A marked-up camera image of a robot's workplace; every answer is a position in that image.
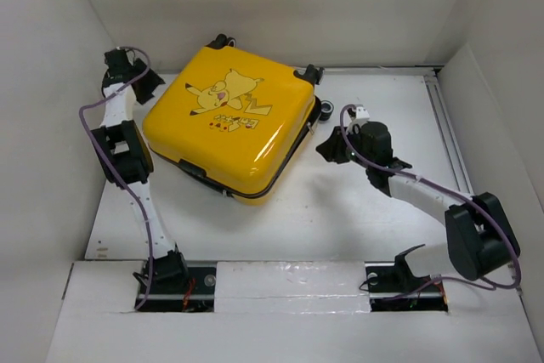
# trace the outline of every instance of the cartoon character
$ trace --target cartoon character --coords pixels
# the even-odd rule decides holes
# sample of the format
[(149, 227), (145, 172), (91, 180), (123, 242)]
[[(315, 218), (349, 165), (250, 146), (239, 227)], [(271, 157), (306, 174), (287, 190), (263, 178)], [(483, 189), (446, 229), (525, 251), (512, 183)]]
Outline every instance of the cartoon character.
[(191, 115), (198, 115), (228, 105), (235, 110), (242, 109), (241, 96), (246, 95), (250, 101), (244, 112), (257, 115), (268, 115), (272, 105), (258, 105), (257, 101), (251, 96), (250, 92), (257, 85), (264, 81), (263, 78), (244, 77), (238, 71), (230, 69), (224, 80), (217, 81), (211, 87), (200, 90), (190, 84), (185, 84), (185, 88), (190, 93), (196, 95), (200, 108), (192, 110)]

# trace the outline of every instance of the cartoon face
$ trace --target cartoon face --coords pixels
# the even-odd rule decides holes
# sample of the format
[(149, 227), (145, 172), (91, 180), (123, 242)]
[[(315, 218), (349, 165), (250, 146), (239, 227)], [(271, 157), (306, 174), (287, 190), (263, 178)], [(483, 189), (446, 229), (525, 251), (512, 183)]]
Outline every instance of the cartoon face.
[[(253, 89), (255, 89), (258, 83), (261, 81), (263, 81), (262, 78), (254, 79), (250, 77), (244, 77), (238, 71), (230, 69), (229, 72), (226, 74), (224, 80), (217, 81), (211, 87), (205, 88), (203, 90), (195, 88), (192, 85), (186, 83), (185, 88), (187, 89), (187, 91), (198, 97), (196, 99), (196, 102), (200, 106), (200, 108), (192, 110), (190, 114), (198, 115), (203, 112), (216, 110), (217, 108), (225, 105), (228, 105), (236, 110), (241, 110), (242, 102), (240, 97), (242, 95), (250, 97), (249, 99), (252, 101), (250, 106), (254, 108), (256, 102), (254, 101), (254, 99), (251, 98), (249, 93)], [(266, 105), (259, 108), (261, 111), (254, 113), (258, 113), (260, 115), (268, 115), (271, 106)]]

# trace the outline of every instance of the purple cable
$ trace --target purple cable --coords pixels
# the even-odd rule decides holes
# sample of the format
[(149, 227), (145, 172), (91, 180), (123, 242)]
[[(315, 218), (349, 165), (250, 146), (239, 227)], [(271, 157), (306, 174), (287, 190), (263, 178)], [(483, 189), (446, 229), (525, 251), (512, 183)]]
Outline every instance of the purple cable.
[(82, 106), (79, 109), (79, 119), (82, 122), (83, 129), (85, 129), (85, 133), (87, 134), (89, 139), (91, 139), (91, 142), (93, 143), (94, 149), (96, 149), (97, 153), (99, 154), (100, 159), (102, 159), (102, 161), (108, 167), (108, 169), (110, 170), (110, 172), (113, 175), (116, 182), (124, 190), (126, 190), (127, 193), (134, 199), (134, 202), (138, 205), (138, 207), (139, 207), (139, 209), (142, 212), (142, 215), (144, 217), (145, 231), (147, 232), (147, 242), (148, 242), (150, 260), (149, 260), (149, 268), (148, 268), (148, 281), (147, 281), (147, 285), (145, 287), (144, 298), (141, 300), (141, 302), (138, 305), (136, 305), (136, 308), (135, 308), (136, 310), (138, 310), (138, 309), (140, 309), (142, 307), (142, 305), (144, 303), (147, 302), (147, 298), (150, 296), (150, 289), (151, 289), (150, 283), (151, 283), (151, 277), (153, 276), (153, 239), (152, 239), (153, 237), (152, 237), (152, 234), (151, 234), (150, 221), (147, 218), (147, 212), (145, 211), (144, 203), (142, 203), (142, 201), (138, 198), (136, 193), (134, 193), (134, 191), (130, 187), (128, 187), (128, 185), (122, 179), (119, 172), (117, 172), (117, 170), (113, 166), (113, 163), (110, 162), (110, 160), (108, 159), (108, 156), (106, 156), (106, 154), (104, 153), (104, 151), (100, 147), (98, 141), (96, 140), (93, 133), (91, 132), (91, 129), (88, 127), (88, 124), (87, 124), (87, 121), (85, 121), (85, 115), (84, 115), (86, 110), (91, 110), (93, 108), (96, 108), (97, 106), (101, 106), (101, 105), (105, 104), (110, 99), (114, 99), (123, 89), (130, 87), (135, 82), (137, 82), (140, 78), (143, 78), (148, 73), (148, 71), (150, 70), (150, 66), (151, 66), (150, 57), (149, 57), (149, 55), (147, 55), (147, 53), (144, 50), (141, 50), (141, 49), (136, 48), (136, 47), (118, 47), (118, 49), (138, 51), (147, 60), (147, 67), (145, 68), (144, 72), (137, 75), (135, 78), (133, 78), (129, 82), (126, 82), (125, 84), (120, 86), (119, 89), (117, 89), (112, 95), (109, 95), (107, 98), (104, 98), (104, 99), (100, 100), (99, 102), (95, 102), (94, 104)]
[(425, 179), (425, 178), (419, 178), (415, 174), (410, 173), (410, 172), (406, 172), (404, 170), (390, 169), (388, 167), (380, 166), (377, 163), (371, 162), (368, 159), (366, 159), (364, 156), (362, 156), (354, 148), (354, 146), (351, 144), (351, 142), (349, 142), (348, 134), (346, 133), (346, 129), (344, 127), (344, 122), (343, 122), (343, 117), (344, 117), (344, 114), (346, 113), (346, 111), (349, 110), (349, 109), (355, 109), (355, 108), (356, 108), (355, 105), (346, 105), (346, 106), (344, 106), (342, 108), (342, 110), (340, 112), (340, 131), (342, 133), (342, 137), (343, 137), (344, 142), (346, 143), (348, 148), (353, 152), (353, 154), (357, 157), (357, 159), (359, 159), (361, 162), (363, 162), (364, 165), (366, 165), (368, 167), (374, 167), (375, 169), (380, 170), (382, 172), (398, 174), (400, 176), (407, 177), (408, 179), (418, 180), (419, 183), (425, 184), (426, 186), (428, 186), (428, 187), (430, 187), (432, 189), (435, 189), (435, 190), (439, 191), (440, 193), (444, 193), (444, 194), (446, 194), (448, 196), (456, 198), (459, 201), (463, 201), (463, 202), (467, 203), (470, 207), (472, 207), (474, 210), (476, 210), (476, 212), (481, 214), (485, 218), (485, 220), (491, 225), (491, 227), (493, 227), (493, 229), (495, 229), (497, 234), (501, 237), (501, 240), (504, 242), (504, 244), (505, 244), (505, 246), (506, 246), (506, 248), (508, 250), (508, 254), (510, 255), (510, 258), (512, 259), (513, 268), (514, 268), (514, 271), (515, 271), (515, 276), (513, 278), (513, 283), (512, 284), (507, 284), (507, 285), (500, 284), (498, 282), (494, 282), (494, 281), (492, 281), (492, 280), (490, 280), (488, 278), (483, 277), (483, 278), (481, 278), (481, 280), (483, 282), (485, 282), (486, 284), (490, 285), (490, 286), (484, 286), (484, 285), (476, 284), (476, 283), (471, 282), (471, 281), (463, 280), (461, 278), (456, 278), (455, 276), (437, 276), (437, 277), (433, 278), (431, 281), (425, 282), (423, 285), (421, 285), (420, 287), (418, 287), (417, 289), (415, 289), (413, 291), (403, 293), (403, 294), (397, 295), (395, 297), (386, 298), (386, 299), (390, 300), (390, 301), (394, 301), (394, 300), (397, 300), (397, 299), (402, 299), (402, 298), (407, 297), (407, 296), (409, 296), (411, 294), (420, 292), (421, 290), (425, 289), (427, 286), (431, 286), (431, 285), (434, 285), (434, 284), (436, 284), (438, 282), (446, 281), (446, 280), (462, 282), (463, 284), (467, 284), (467, 285), (470, 285), (470, 286), (476, 286), (477, 288), (485, 289), (486, 291), (495, 291), (497, 288), (501, 288), (501, 289), (515, 289), (515, 288), (517, 288), (519, 286), (519, 283), (521, 282), (521, 266), (519, 265), (518, 256), (516, 255), (516, 252), (513, 249), (512, 244), (510, 243), (510, 240), (508, 240), (507, 236), (504, 234), (504, 232), (502, 231), (499, 224), (497, 224), (497, 222), (481, 206), (474, 203), (472, 200), (470, 200), (469, 198), (465, 197), (464, 195), (462, 195), (461, 193), (459, 193), (457, 191), (450, 190), (450, 189), (448, 189), (448, 188), (446, 188), (444, 186), (441, 186), (440, 184), (434, 183), (431, 180), (428, 180), (428, 179)]

